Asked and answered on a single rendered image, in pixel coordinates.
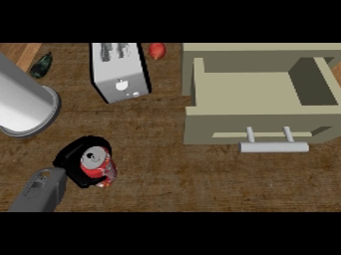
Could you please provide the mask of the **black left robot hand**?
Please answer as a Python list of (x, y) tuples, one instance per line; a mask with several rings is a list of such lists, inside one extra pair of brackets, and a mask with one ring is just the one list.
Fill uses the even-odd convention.
[(100, 136), (86, 135), (66, 145), (52, 160), (52, 165), (66, 169), (67, 177), (80, 188), (88, 188), (91, 185), (97, 185), (97, 183), (106, 179), (104, 177), (91, 178), (80, 169), (80, 156), (85, 150), (92, 146), (104, 147), (112, 156), (109, 142)]

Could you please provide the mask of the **red soda can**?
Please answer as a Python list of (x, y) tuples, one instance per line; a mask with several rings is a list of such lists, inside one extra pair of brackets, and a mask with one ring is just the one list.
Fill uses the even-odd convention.
[(91, 178), (106, 178), (97, 183), (98, 187), (107, 187), (113, 183), (117, 170), (109, 150), (104, 147), (92, 146), (85, 150), (80, 156), (80, 169)]

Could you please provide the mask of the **beige drawer front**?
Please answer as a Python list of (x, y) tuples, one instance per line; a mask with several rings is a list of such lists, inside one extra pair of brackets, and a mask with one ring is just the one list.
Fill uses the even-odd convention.
[(184, 108), (184, 144), (234, 144), (246, 141), (252, 128), (256, 142), (286, 141), (289, 127), (295, 141), (321, 143), (341, 136), (341, 106), (301, 106), (253, 110)]

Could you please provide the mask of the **beige drawer box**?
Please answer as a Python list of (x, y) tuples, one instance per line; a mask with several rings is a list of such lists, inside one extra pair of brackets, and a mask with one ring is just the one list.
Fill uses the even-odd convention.
[(285, 72), (208, 73), (193, 60), (188, 116), (341, 115), (341, 88), (323, 58), (299, 58)]

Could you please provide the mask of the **white cylinder with grey base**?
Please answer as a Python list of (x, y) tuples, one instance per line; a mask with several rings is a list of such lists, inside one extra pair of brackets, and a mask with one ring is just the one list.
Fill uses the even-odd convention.
[(11, 137), (36, 135), (61, 108), (57, 92), (41, 86), (0, 52), (0, 129)]

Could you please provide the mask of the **silver toaster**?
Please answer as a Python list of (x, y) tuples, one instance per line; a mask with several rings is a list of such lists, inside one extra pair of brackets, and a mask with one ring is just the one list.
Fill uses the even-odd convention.
[(151, 92), (143, 48), (138, 43), (89, 44), (91, 84), (107, 104)]

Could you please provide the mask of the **dark green pepper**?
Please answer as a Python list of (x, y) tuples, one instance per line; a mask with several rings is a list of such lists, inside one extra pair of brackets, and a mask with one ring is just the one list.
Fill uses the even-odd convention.
[(36, 61), (36, 63), (33, 64), (30, 70), (29, 70), (29, 75), (35, 78), (35, 79), (41, 79), (49, 70), (52, 64), (52, 54), (46, 53), (39, 60)]

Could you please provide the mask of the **red-orange vegetable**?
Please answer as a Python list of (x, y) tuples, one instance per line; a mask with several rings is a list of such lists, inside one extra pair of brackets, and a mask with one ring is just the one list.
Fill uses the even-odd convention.
[(154, 60), (159, 60), (166, 54), (166, 46), (163, 43), (150, 43), (148, 55)]

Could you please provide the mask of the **beige cabinet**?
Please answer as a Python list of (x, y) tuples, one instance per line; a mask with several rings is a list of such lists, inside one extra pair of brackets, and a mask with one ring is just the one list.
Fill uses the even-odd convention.
[(190, 95), (196, 58), (209, 73), (264, 73), (286, 72), (299, 58), (313, 57), (332, 68), (341, 61), (341, 43), (181, 43), (181, 94)]

